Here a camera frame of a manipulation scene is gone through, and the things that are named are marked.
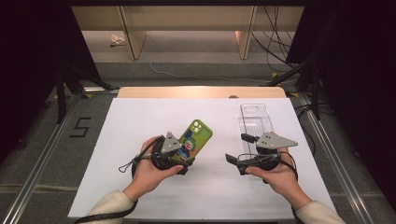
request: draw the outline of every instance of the human hand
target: human hand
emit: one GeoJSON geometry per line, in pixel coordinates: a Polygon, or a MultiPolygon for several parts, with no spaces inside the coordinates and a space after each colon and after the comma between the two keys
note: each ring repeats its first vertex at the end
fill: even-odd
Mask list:
{"type": "MultiPolygon", "coordinates": [[[[142,152],[157,137],[158,136],[151,137],[147,140],[143,144],[140,152],[142,152]]],[[[150,147],[147,153],[150,153],[152,149],[153,147],[150,147]]],[[[135,202],[142,195],[155,190],[160,183],[165,180],[165,178],[177,174],[181,169],[183,169],[183,166],[177,165],[169,168],[168,170],[159,170],[152,164],[150,159],[141,160],[137,164],[136,171],[134,173],[134,180],[123,191],[123,193],[128,196],[131,201],[135,202]]]]}
{"type": "MultiPolygon", "coordinates": [[[[282,147],[279,152],[289,153],[289,150],[282,147]]],[[[281,160],[292,165],[292,159],[287,153],[280,154],[281,160]]],[[[259,167],[248,167],[246,173],[264,179],[276,193],[285,197],[296,210],[312,201],[301,189],[294,172],[285,164],[280,163],[271,171],[265,171],[259,167]]]]}

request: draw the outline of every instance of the green phone case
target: green phone case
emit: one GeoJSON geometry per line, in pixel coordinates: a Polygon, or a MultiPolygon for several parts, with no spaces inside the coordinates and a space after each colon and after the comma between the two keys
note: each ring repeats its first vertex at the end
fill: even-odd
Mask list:
{"type": "Polygon", "coordinates": [[[213,133],[201,120],[192,121],[186,132],[178,139],[183,146],[172,157],[175,161],[189,162],[204,147],[206,142],[212,137],[213,133]]]}

